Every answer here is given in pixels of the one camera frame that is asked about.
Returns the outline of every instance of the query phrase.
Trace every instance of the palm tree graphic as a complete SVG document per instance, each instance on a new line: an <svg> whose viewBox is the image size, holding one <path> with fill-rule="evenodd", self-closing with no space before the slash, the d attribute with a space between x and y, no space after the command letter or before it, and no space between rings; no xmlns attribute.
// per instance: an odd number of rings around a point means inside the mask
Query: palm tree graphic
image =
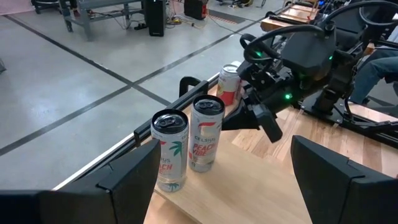
<svg viewBox="0 0 398 224"><path fill-rule="evenodd" d="M174 189L177 189L180 186L178 183L169 183L169 184L166 184L166 185L169 186L169 189L171 191L173 191Z"/></svg>
<svg viewBox="0 0 398 224"><path fill-rule="evenodd" d="M180 154L180 156L181 156L182 142L175 141L175 142L173 142L173 144L175 144L175 145L172 146L169 150L174 150L174 156L176 156L178 154Z"/></svg>

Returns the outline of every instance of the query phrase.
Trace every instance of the green led light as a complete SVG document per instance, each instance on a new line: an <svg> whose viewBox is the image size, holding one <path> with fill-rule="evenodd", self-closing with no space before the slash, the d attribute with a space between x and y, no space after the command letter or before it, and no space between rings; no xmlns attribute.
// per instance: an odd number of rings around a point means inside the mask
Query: green led light
<svg viewBox="0 0 398 224"><path fill-rule="evenodd" d="M286 100L290 100L291 98L293 98L291 93L288 93L288 94L285 95L285 99Z"/></svg>

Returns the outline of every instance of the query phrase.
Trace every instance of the gray concrete floor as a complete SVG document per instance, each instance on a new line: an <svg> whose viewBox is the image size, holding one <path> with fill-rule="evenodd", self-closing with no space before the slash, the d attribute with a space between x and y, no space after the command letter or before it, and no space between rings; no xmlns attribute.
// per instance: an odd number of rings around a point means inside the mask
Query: gray concrete floor
<svg viewBox="0 0 398 224"><path fill-rule="evenodd" d="M93 24L93 42L77 26L67 32L56 11L11 16L124 79L0 17L0 58L7 68L0 75L0 189L55 187L176 100L182 77L207 80L223 64L242 60L239 35L232 30L261 35L254 21L282 3L267 0L261 9L255 0L251 7L231 9L211 0L210 9L246 21L196 22L203 29L182 24L167 29L165 37L122 30L109 19ZM183 8L175 2L172 10L182 14ZM374 96L382 96L381 90L382 83ZM397 103L394 95L383 98Z"/></svg>

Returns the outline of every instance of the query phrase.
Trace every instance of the can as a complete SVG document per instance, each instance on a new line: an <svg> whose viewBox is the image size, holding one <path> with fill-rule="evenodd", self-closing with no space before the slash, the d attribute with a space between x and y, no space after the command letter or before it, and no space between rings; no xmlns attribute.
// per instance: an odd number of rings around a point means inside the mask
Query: can
<svg viewBox="0 0 398 224"><path fill-rule="evenodd" d="M193 100L191 112L188 165L196 172L206 172L216 158L225 105L216 96L202 95Z"/></svg>
<svg viewBox="0 0 398 224"><path fill-rule="evenodd" d="M179 110L159 111L152 117L150 132L161 146L157 185L166 192L178 191L187 171L188 117Z"/></svg>
<svg viewBox="0 0 398 224"><path fill-rule="evenodd" d="M223 100L225 106L232 105L236 98L241 83L237 70L237 65L227 64L218 75L217 96Z"/></svg>

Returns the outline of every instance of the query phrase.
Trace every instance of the red and white can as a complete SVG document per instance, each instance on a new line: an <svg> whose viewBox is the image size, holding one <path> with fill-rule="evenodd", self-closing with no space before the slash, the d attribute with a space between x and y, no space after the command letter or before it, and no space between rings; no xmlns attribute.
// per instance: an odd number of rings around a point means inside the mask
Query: red and white can
<svg viewBox="0 0 398 224"><path fill-rule="evenodd" d="M206 172L216 158L225 105L218 97L198 96L192 103L188 165L197 172Z"/></svg>
<svg viewBox="0 0 398 224"><path fill-rule="evenodd" d="M241 78L237 69L237 65L224 65L218 75L217 96L223 100L225 106L232 105L234 99L239 95Z"/></svg>

